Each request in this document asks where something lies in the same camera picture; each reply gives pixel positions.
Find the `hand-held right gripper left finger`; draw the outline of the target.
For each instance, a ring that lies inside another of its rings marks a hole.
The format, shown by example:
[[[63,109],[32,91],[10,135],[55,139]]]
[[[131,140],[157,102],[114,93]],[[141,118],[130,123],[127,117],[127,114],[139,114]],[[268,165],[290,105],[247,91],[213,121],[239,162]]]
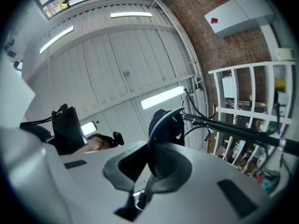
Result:
[[[104,176],[105,163],[126,151],[146,144],[138,141],[122,147],[84,154],[60,156],[63,195],[71,210],[74,224],[128,224],[115,214],[125,206],[129,193],[117,190]]]

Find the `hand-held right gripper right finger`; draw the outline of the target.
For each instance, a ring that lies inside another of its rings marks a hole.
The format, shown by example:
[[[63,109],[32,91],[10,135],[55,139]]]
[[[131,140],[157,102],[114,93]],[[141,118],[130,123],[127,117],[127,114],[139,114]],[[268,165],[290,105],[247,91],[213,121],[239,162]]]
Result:
[[[238,169],[218,157],[187,147],[165,144],[162,148],[186,156],[192,172],[176,192],[153,195],[142,212],[143,224],[255,224],[263,217],[270,198]],[[256,209],[241,218],[218,185],[222,181],[234,183],[234,195],[238,196],[241,190]]]

